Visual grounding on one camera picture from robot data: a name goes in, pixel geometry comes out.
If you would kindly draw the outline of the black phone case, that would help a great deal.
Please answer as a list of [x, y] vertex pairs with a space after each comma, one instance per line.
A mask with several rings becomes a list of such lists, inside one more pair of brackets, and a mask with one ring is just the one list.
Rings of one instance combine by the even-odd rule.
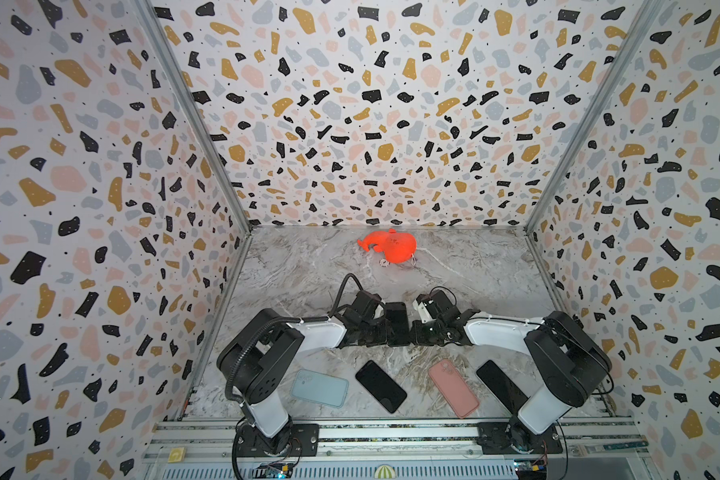
[[389, 302], [384, 305], [385, 342], [390, 347], [404, 347], [410, 344], [410, 324], [404, 302]]

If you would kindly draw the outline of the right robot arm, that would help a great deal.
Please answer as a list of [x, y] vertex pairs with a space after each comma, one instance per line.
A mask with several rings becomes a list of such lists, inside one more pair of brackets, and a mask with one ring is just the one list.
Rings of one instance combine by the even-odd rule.
[[479, 444], [487, 452], [559, 453], [551, 437], [553, 425], [569, 410], [583, 406], [610, 375], [612, 363], [604, 351], [561, 311], [521, 319], [475, 309], [461, 311], [442, 291], [419, 295], [413, 307], [411, 341], [422, 346], [500, 347], [528, 356], [543, 385], [531, 396], [489, 360], [477, 377], [510, 412], [505, 423], [480, 428]]

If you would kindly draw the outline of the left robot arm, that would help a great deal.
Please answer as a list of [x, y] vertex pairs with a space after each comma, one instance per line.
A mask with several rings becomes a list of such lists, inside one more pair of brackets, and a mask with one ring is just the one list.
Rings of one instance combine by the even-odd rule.
[[278, 453], [290, 442], [293, 422], [277, 389], [297, 354], [383, 344], [386, 335], [386, 305], [365, 290], [352, 303], [317, 317], [287, 317], [265, 308], [217, 358], [224, 396], [241, 408], [254, 438]]

